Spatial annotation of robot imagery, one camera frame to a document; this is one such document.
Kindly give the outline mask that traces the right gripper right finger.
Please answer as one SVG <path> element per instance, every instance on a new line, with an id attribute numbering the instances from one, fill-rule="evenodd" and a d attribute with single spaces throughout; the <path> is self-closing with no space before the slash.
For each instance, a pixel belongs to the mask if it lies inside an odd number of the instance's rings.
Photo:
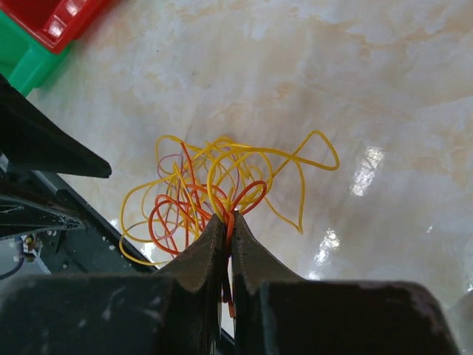
<path id="1" fill-rule="evenodd" d="M 239 212 L 234 212 L 232 268 L 236 289 L 245 289 L 249 294 L 255 294 L 264 282 L 302 280 L 302 277 L 285 266 L 254 237 Z"/>

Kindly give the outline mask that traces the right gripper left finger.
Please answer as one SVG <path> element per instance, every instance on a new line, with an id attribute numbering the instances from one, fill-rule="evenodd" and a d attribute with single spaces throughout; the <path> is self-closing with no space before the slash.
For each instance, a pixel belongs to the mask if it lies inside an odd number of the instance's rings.
<path id="1" fill-rule="evenodd" d="M 154 275 L 174 278 L 185 290 L 200 291 L 206 284 L 221 286 L 224 223 L 215 214 L 188 248 Z"/>

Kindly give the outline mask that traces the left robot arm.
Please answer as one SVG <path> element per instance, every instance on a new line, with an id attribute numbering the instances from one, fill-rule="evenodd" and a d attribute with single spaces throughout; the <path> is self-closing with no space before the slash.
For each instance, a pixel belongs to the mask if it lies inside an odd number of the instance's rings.
<path id="1" fill-rule="evenodd" d="M 108 162 L 59 129 L 1 79 L 1 153 L 16 174 L 33 171 L 108 178 Z M 82 229 L 85 214 L 1 173 L 1 238 Z"/>

